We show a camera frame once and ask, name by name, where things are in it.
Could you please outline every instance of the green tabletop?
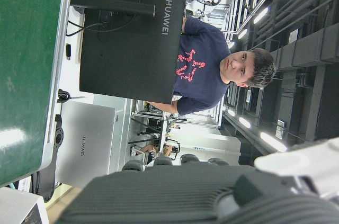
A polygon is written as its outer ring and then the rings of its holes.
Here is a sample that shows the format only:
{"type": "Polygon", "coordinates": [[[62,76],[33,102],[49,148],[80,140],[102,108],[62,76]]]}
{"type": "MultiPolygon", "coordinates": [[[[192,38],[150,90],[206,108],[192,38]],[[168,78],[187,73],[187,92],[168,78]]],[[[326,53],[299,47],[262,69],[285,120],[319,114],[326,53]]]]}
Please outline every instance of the green tabletop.
{"type": "Polygon", "coordinates": [[[4,186],[41,165],[53,120],[57,45],[64,44],[60,22],[65,19],[60,14],[65,8],[62,0],[0,3],[0,186],[4,186]]]}

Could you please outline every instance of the man's arm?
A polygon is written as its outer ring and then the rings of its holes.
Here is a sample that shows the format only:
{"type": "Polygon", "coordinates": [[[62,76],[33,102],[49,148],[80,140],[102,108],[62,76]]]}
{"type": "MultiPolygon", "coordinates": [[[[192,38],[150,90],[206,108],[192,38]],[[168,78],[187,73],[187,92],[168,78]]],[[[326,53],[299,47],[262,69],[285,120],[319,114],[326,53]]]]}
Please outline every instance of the man's arm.
{"type": "Polygon", "coordinates": [[[175,114],[178,112],[178,109],[176,107],[178,101],[173,101],[172,105],[170,104],[163,104],[163,103],[157,103],[157,102],[151,102],[148,101],[149,104],[155,106],[157,109],[160,109],[162,111],[168,112],[168,113],[172,113],[175,114]]]}
{"type": "Polygon", "coordinates": [[[169,157],[171,155],[171,152],[172,152],[172,149],[173,149],[173,146],[166,146],[167,147],[167,151],[164,152],[164,155],[169,157]]]}
{"type": "Polygon", "coordinates": [[[182,20],[182,27],[181,27],[182,33],[185,33],[185,25],[186,25],[186,18],[184,17],[184,19],[182,20]]]}

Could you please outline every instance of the black cable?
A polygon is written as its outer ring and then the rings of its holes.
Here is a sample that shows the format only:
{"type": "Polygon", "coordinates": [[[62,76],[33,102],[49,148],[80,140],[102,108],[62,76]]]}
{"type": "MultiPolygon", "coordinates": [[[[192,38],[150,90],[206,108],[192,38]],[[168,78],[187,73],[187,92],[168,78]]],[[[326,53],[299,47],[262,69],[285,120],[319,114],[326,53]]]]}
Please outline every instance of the black cable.
{"type": "Polygon", "coordinates": [[[65,103],[71,99],[70,93],[59,89],[58,93],[58,103],[65,103]]]}
{"type": "Polygon", "coordinates": [[[84,30],[92,30],[92,31],[95,31],[94,29],[90,29],[90,27],[97,26],[97,25],[100,25],[100,26],[103,25],[102,23],[95,23],[95,24],[91,24],[91,25],[88,25],[88,26],[80,26],[80,25],[77,25],[77,24],[71,22],[70,20],[68,20],[68,23],[71,23],[72,25],[75,25],[75,26],[77,26],[77,27],[80,27],[81,29],[78,30],[78,31],[76,31],[76,32],[73,32],[73,33],[71,33],[71,34],[66,34],[67,37],[71,37],[71,36],[73,36],[73,35],[76,35],[77,33],[80,33],[80,32],[82,32],[82,31],[84,31],[84,30]]]}
{"type": "Polygon", "coordinates": [[[31,193],[34,193],[34,175],[33,174],[31,174],[31,186],[32,186],[32,188],[31,188],[31,193]]]}
{"type": "Polygon", "coordinates": [[[102,23],[95,23],[95,24],[91,24],[91,25],[88,25],[88,26],[80,26],[80,25],[75,24],[75,23],[73,23],[72,21],[68,20],[68,23],[70,23],[70,24],[72,24],[72,25],[75,25],[75,26],[79,27],[80,30],[78,30],[78,31],[76,31],[76,32],[73,32],[73,33],[71,33],[71,34],[66,34],[66,36],[67,36],[67,37],[71,37],[71,36],[73,36],[73,35],[76,35],[77,33],[80,33],[80,32],[82,32],[82,31],[84,31],[84,30],[93,31],[93,32],[113,32],[113,31],[119,30],[119,29],[124,28],[125,26],[129,25],[135,17],[136,17],[136,15],[133,15],[133,17],[132,17],[128,22],[126,22],[124,25],[122,25],[122,26],[120,26],[120,27],[117,27],[117,28],[114,28],[114,29],[108,29],[108,30],[96,30],[96,29],[90,29],[91,27],[97,26],[97,25],[98,25],[98,26],[103,26],[102,23]]]}
{"type": "Polygon", "coordinates": [[[40,195],[40,171],[37,171],[37,184],[35,186],[35,194],[40,195]]]}
{"type": "Polygon", "coordinates": [[[328,11],[329,11],[329,6],[326,6],[326,11],[325,11],[325,15],[324,15],[324,19],[323,19],[323,25],[322,28],[325,28],[326,25],[326,20],[327,20],[327,16],[328,16],[328,11]]]}

